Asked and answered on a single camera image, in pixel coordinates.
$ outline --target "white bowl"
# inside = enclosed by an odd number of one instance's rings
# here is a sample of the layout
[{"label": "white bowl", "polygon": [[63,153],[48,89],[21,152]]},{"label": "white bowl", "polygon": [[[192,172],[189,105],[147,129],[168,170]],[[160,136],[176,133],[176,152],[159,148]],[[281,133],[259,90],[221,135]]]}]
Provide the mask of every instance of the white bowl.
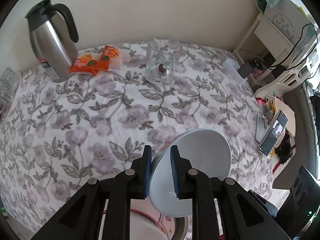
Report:
[{"label": "white bowl", "polygon": [[180,156],[209,178],[225,179],[230,171],[231,151],[225,137],[212,129],[200,128],[177,135],[165,143],[151,164],[149,198],[161,214],[186,217],[192,214],[192,200],[179,200],[174,191],[170,148],[177,145]]}]

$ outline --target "beige paper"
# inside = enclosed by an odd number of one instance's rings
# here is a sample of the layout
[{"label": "beige paper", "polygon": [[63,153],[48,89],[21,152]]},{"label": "beige paper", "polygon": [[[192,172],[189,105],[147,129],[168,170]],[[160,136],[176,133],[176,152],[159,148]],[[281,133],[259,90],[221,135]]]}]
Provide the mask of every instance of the beige paper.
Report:
[{"label": "beige paper", "polygon": [[288,132],[294,137],[296,135],[296,119],[294,117],[294,111],[292,111],[289,106],[287,106],[276,97],[273,104],[275,106],[276,113],[278,113],[279,110],[282,110],[282,112],[284,112],[285,116],[288,118],[286,128]]}]

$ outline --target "floor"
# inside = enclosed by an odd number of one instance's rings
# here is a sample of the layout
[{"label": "floor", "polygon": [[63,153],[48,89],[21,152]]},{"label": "floor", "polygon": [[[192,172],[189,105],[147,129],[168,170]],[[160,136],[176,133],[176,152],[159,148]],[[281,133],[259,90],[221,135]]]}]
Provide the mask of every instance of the floor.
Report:
[{"label": "floor", "polygon": [[8,215],[7,222],[21,240],[30,240],[35,234],[10,215]]}]

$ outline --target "metal screw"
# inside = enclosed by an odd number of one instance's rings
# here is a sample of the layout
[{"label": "metal screw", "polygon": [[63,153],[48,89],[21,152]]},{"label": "metal screw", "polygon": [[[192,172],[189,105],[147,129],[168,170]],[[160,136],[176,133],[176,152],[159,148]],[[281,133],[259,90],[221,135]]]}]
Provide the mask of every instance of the metal screw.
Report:
[{"label": "metal screw", "polygon": [[125,174],[131,176],[131,175],[134,175],[135,174],[135,170],[134,169],[128,169],[125,171]]},{"label": "metal screw", "polygon": [[188,173],[189,173],[190,175],[197,175],[197,174],[198,174],[198,171],[197,171],[196,169],[190,169],[190,170],[188,170]]},{"label": "metal screw", "polygon": [[98,180],[97,180],[97,178],[90,178],[90,179],[88,179],[87,182],[89,185],[96,185]]},{"label": "metal screw", "polygon": [[226,183],[228,185],[233,185],[235,183],[235,180],[233,178],[226,178]]}]

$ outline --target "table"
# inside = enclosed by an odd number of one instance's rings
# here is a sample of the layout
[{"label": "table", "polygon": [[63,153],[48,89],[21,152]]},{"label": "table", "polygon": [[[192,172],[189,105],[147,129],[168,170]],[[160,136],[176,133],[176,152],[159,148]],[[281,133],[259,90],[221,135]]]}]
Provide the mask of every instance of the table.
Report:
[{"label": "table", "polygon": [[123,71],[62,83],[41,67],[22,75],[0,126],[0,194],[9,214],[36,232],[90,177],[123,171],[144,145],[155,156],[170,138],[201,127],[229,141],[229,176],[270,197],[270,157],[258,154],[255,140],[259,108],[249,84],[238,86],[223,68],[230,52],[184,43],[175,81],[156,86],[143,77],[146,43],[114,46],[130,51]]}]

